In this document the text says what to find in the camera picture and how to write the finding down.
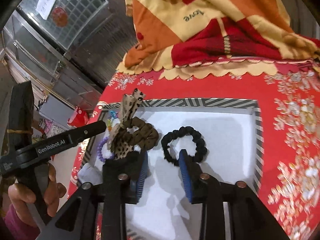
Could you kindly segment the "left hand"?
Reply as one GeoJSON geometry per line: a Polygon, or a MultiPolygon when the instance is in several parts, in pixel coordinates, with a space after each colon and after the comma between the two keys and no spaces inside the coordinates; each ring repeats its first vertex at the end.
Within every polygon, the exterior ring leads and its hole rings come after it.
{"type": "MultiPolygon", "coordinates": [[[[61,183],[56,181],[56,169],[52,164],[49,165],[49,183],[43,195],[44,201],[47,206],[47,213],[50,217],[56,215],[59,207],[60,199],[66,194],[66,188],[61,183]]],[[[13,207],[16,210],[18,218],[25,224],[36,227],[27,204],[33,204],[36,200],[35,194],[26,186],[14,183],[8,188],[8,195],[13,207]]]]}

